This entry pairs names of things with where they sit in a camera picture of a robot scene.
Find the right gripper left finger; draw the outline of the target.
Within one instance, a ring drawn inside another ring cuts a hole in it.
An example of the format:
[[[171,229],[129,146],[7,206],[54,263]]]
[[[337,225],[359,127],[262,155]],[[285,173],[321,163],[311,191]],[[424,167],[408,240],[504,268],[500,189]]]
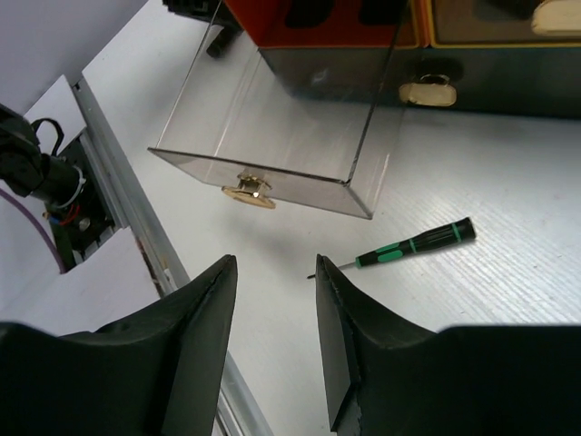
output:
[[[237,290],[226,255],[95,332],[1,325],[4,435],[209,435]]]

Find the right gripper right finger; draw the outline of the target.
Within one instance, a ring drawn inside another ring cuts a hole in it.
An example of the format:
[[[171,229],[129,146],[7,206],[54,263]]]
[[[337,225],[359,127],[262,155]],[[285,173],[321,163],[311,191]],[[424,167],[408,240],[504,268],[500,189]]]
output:
[[[316,309],[330,429],[339,435],[577,435],[576,325],[433,332],[358,289],[325,256]]]

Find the clear drawer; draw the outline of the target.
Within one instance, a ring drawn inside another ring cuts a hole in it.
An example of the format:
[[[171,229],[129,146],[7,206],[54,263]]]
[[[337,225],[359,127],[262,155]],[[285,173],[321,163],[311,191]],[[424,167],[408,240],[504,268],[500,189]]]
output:
[[[401,110],[289,94],[228,2],[166,5],[204,30],[153,155],[220,190],[250,173],[271,186],[268,196],[276,204],[371,218]],[[206,49],[224,27],[237,35],[227,53],[213,59]]]

